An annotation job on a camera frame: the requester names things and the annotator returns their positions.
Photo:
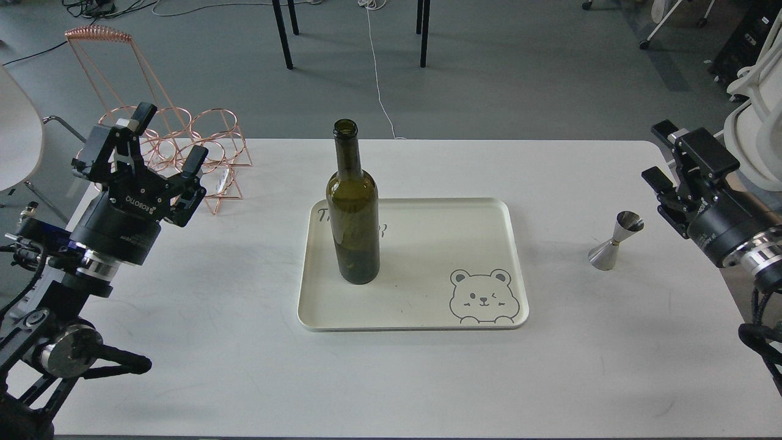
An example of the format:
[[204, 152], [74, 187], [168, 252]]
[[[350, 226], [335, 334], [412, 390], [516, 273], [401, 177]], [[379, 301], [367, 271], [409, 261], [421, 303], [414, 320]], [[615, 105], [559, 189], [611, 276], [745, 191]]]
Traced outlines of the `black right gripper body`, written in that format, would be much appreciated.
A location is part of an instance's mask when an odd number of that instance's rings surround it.
[[759, 233], [780, 227], [780, 214], [749, 192], [727, 189], [706, 204], [687, 226], [688, 237], [718, 268], [737, 248]]

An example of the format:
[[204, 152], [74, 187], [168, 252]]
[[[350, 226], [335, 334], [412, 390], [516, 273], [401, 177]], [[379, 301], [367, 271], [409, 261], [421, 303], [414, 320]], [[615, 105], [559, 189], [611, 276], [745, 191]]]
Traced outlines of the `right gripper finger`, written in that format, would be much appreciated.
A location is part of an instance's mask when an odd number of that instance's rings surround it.
[[675, 177], [676, 186], [664, 184], [682, 199], [703, 199], [727, 187], [726, 178], [740, 162], [708, 130], [678, 128], [670, 120], [651, 127]]
[[676, 176], [681, 178], [677, 187], [658, 167], [644, 170], [641, 176], [656, 194], [660, 203], [657, 212], [685, 240], [690, 239], [689, 228], [703, 206], [701, 191], [696, 187], [696, 181], [701, 178], [700, 169], [677, 170]]

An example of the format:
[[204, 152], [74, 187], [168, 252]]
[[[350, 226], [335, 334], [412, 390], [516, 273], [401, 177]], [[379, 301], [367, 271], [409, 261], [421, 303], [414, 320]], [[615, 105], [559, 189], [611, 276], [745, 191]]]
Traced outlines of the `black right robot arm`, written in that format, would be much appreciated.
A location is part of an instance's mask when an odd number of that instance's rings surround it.
[[651, 127], [673, 173], [658, 167], [641, 174], [656, 195], [657, 212], [685, 240], [691, 240], [717, 268], [739, 266], [753, 281], [751, 318], [740, 324], [740, 341], [758, 354], [780, 386], [780, 328], [764, 323], [764, 312], [780, 293], [780, 216], [749, 192], [727, 183], [740, 167], [709, 131], [676, 127], [663, 120]]

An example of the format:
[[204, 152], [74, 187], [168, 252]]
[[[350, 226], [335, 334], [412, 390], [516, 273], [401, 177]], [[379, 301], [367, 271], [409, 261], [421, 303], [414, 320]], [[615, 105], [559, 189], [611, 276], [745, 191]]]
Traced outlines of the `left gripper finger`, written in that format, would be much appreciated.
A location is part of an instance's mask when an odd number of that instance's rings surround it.
[[158, 175], [146, 167], [139, 141], [156, 112], [156, 106], [142, 102], [128, 119], [111, 127], [95, 125], [80, 156], [71, 161], [73, 175], [100, 184], [103, 192], [156, 192]]
[[160, 195], [160, 217], [178, 227], [185, 227], [206, 195], [200, 184], [201, 168], [208, 149], [194, 145], [180, 173], [168, 178]]

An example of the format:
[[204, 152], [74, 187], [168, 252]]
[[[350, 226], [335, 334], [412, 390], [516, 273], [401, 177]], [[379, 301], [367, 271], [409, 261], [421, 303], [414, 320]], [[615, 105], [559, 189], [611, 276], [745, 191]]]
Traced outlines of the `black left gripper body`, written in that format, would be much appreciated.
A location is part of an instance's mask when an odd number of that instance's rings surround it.
[[145, 262], [171, 212], [173, 193], [164, 177], [120, 177], [101, 184], [70, 239], [131, 265]]

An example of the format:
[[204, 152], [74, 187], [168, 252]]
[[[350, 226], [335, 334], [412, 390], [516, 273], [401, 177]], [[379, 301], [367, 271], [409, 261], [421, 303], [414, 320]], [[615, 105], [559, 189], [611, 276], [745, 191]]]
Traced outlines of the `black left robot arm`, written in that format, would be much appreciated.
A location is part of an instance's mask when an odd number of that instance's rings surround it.
[[92, 129], [71, 164], [76, 176], [100, 186], [100, 194], [72, 231], [27, 210], [2, 247], [34, 273], [2, 308], [3, 439], [53, 438], [53, 419], [81, 379], [151, 369], [149, 358], [103, 342], [80, 314], [90, 297], [109, 297], [120, 265], [145, 262], [160, 222], [186, 226], [205, 197], [204, 145], [194, 145], [171, 177], [147, 167], [141, 137], [157, 111], [140, 103], [128, 119]]

